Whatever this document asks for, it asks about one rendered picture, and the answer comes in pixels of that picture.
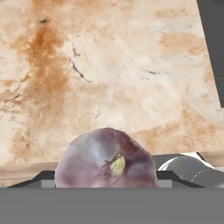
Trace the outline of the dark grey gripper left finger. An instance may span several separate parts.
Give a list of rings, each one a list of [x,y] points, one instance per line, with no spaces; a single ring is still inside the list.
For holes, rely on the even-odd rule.
[[[26,188],[54,188],[54,171],[41,171],[32,179],[28,179],[24,182],[10,185],[10,188],[26,187]]]

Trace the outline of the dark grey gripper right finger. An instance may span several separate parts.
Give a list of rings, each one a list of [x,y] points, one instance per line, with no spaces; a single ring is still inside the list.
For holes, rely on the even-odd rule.
[[[161,188],[201,188],[201,185],[181,179],[173,171],[157,171],[157,182]]]

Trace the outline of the grey and white round object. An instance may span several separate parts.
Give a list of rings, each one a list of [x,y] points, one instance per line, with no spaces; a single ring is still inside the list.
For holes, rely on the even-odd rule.
[[[172,171],[181,179],[201,188],[224,188],[224,171],[212,167],[198,153],[179,153],[152,156],[157,171]]]

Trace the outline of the dark grey hob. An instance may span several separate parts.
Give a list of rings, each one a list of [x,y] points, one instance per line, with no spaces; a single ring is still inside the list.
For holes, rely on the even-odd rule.
[[[220,106],[224,108],[224,0],[197,0]]]

